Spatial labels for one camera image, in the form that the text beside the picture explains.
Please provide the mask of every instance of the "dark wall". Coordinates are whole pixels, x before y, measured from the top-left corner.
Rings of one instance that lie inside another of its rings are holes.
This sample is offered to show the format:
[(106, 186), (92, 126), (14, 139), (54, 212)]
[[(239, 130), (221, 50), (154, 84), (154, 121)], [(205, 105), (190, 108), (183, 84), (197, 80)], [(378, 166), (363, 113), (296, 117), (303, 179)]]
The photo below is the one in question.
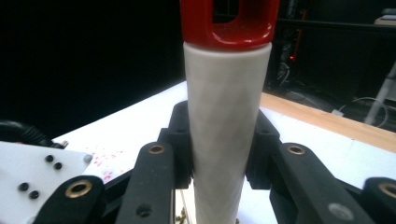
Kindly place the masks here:
[(183, 78), (178, 0), (2, 1), (0, 119), (54, 137)]
[[(307, 20), (373, 24), (394, 0), (315, 0)], [(306, 30), (296, 60), (298, 76), (342, 101), (375, 97), (396, 60), (396, 36), (352, 30)]]

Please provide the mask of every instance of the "red cap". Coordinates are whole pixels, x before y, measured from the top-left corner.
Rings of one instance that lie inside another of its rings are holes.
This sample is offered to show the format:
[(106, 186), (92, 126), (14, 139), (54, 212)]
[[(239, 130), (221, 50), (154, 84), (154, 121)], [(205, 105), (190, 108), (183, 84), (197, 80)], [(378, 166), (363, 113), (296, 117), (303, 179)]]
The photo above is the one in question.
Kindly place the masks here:
[(279, 0), (240, 0), (237, 17), (213, 23), (213, 0), (180, 0), (184, 41), (202, 48), (244, 50), (271, 42)]

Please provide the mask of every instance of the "brass screw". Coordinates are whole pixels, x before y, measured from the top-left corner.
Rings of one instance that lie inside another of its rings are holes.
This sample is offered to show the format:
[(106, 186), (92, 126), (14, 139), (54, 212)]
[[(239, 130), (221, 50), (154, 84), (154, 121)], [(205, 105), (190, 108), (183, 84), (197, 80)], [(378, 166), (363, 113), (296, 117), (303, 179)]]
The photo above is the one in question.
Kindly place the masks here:
[(153, 146), (148, 149), (148, 152), (150, 154), (161, 154), (165, 151), (165, 148), (163, 146)]
[(184, 220), (186, 220), (187, 216), (186, 216), (186, 211), (183, 209), (181, 209), (181, 217), (177, 216), (176, 217), (176, 221), (178, 221), (178, 224), (183, 224)]
[(302, 147), (298, 147), (298, 146), (289, 146), (288, 147), (288, 152), (294, 155), (304, 155), (305, 154), (305, 149), (303, 149)]
[(396, 199), (396, 185), (392, 183), (381, 183), (378, 185), (379, 189), (389, 197)]
[(64, 193), (68, 198), (78, 198), (90, 192), (92, 183), (86, 179), (82, 179), (71, 184)]

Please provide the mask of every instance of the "screw hole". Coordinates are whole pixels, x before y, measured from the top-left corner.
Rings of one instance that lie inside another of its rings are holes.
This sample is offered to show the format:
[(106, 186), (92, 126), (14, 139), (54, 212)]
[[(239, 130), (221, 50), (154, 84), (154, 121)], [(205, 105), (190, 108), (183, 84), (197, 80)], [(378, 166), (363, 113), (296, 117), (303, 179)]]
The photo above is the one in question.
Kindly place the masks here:
[(161, 154), (165, 151), (165, 148), (162, 146), (153, 146), (148, 149), (148, 152), (151, 154)]
[(290, 146), (288, 147), (288, 152), (295, 154), (295, 155), (304, 155), (305, 149), (297, 146)]
[(61, 163), (61, 162), (56, 162), (56, 163), (53, 165), (53, 168), (54, 168), (55, 170), (60, 170), (60, 169), (62, 169), (62, 163)]
[(85, 188), (87, 188), (86, 185), (82, 185), (82, 184), (76, 185), (72, 188), (72, 192), (77, 193), (77, 192), (83, 191)]
[(28, 189), (29, 189), (29, 184), (26, 183), (26, 182), (21, 183), (21, 184), (18, 186), (18, 190), (20, 190), (20, 191), (26, 191), (26, 190), (28, 190)]
[(90, 181), (79, 180), (67, 188), (65, 195), (68, 198), (78, 198), (90, 192), (91, 188), (92, 183)]
[(48, 155), (48, 156), (46, 156), (45, 160), (47, 162), (52, 162), (53, 161), (53, 156), (52, 155)]
[(33, 190), (32, 192), (30, 192), (29, 194), (29, 198), (30, 199), (37, 199), (38, 196), (40, 196), (40, 193), (37, 190)]
[(378, 185), (382, 192), (388, 194), (388, 196), (396, 199), (396, 185), (391, 183), (381, 183)]
[(142, 203), (136, 208), (136, 214), (139, 217), (149, 217), (152, 213), (151, 205), (148, 203)]

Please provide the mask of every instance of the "black machine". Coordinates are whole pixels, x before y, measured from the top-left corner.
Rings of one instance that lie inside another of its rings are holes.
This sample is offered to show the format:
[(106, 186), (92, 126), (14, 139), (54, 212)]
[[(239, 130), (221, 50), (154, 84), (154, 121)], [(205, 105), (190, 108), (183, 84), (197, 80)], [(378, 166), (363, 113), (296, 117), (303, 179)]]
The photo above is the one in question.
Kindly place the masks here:
[[(34, 223), (175, 223), (175, 189), (189, 186), (193, 169), (187, 106), (175, 106), (133, 170), (106, 185), (84, 175), (64, 182)], [(396, 223), (395, 180), (374, 177), (357, 189), (336, 179), (309, 148), (282, 144), (263, 113), (246, 176), (253, 189), (271, 190), (278, 223)]]

